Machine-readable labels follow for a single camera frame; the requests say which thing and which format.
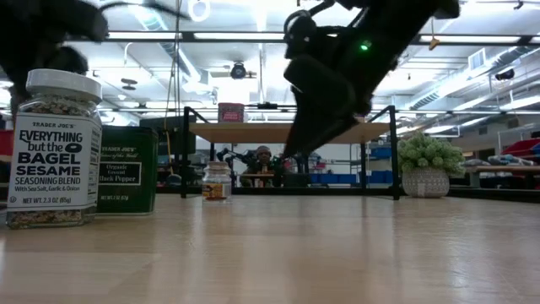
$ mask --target wooden shelf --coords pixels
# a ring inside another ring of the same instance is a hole
[[[190,123],[192,133],[210,143],[282,144],[289,136],[291,123]],[[390,130],[388,123],[361,122],[329,144],[362,144]]]

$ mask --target ceiling light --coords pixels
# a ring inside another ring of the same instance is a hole
[[[540,111],[512,111],[515,115],[540,115]]]
[[[487,117],[482,117],[482,118],[472,119],[471,121],[463,123],[462,127],[472,126],[473,124],[477,124],[477,123],[482,122],[482,121],[484,121],[486,119],[488,119],[488,118]]]
[[[499,115],[500,111],[453,111],[456,115]]]
[[[282,41],[282,33],[195,33],[196,39],[215,40],[277,40]]]
[[[179,39],[182,38],[182,34],[178,33]],[[121,40],[121,41],[134,41],[134,40],[171,40],[176,38],[175,32],[158,32],[158,31],[114,31],[109,33],[109,39]]]
[[[197,5],[204,6],[204,11],[202,14],[195,14],[195,6]],[[189,0],[187,3],[187,13],[192,21],[203,22],[210,17],[210,0]]]
[[[432,128],[429,128],[427,130],[424,131],[424,133],[428,133],[428,134],[432,134],[432,133],[441,133],[441,132],[444,132],[444,131],[448,131],[452,128],[454,128],[455,126],[437,126],[437,127],[432,127]]]
[[[431,35],[421,35],[420,42],[430,42]],[[520,36],[485,36],[485,35],[439,35],[435,39],[442,43],[512,43],[521,39]]]
[[[485,101],[485,99],[482,99],[482,98],[471,100],[471,101],[468,101],[468,102],[466,102],[464,104],[456,106],[454,108],[454,111],[461,111],[461,110],[465,110],[465,109],[468,109],[468,108],[472,108],[473,106],[479,105],[479,104],[483,103],[484,101]]]
[[[444,134],[441,134],[441,135],[430,135],[431,138],[459,138],[460,136],[459,135],[444,135]]]
[[[402,114],[446,114],[447,111],[431,111],[431,110],[397,110]]]
[[[412,132],[412,131],[417,130],[418,128],[420,128],[420,126],[418,126],[418,127],[403,127],[403,128],[399,128],[398,130],[396,130],[396,134]]]
[[[524,106],[530,106],[540,101],[540,95],[514,100],[500,108],[501,111],[510,111]]]

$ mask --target succulent plant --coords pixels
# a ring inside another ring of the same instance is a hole
[[[460,166],[465,159],[459,148],[422,133],[415,133],[411,138],[401,140],[397,147],[397,158],[399,169],[403,172],[426,167],[442,169],[449,175],[461,175],[465,172],[463,166]]]

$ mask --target red box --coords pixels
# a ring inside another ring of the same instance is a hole
[[[244,122],[244,105],[229,102],[219,103],[218,122]]]
[[[0,130],[0,155],[13,155],[14,153],[14,131]]]

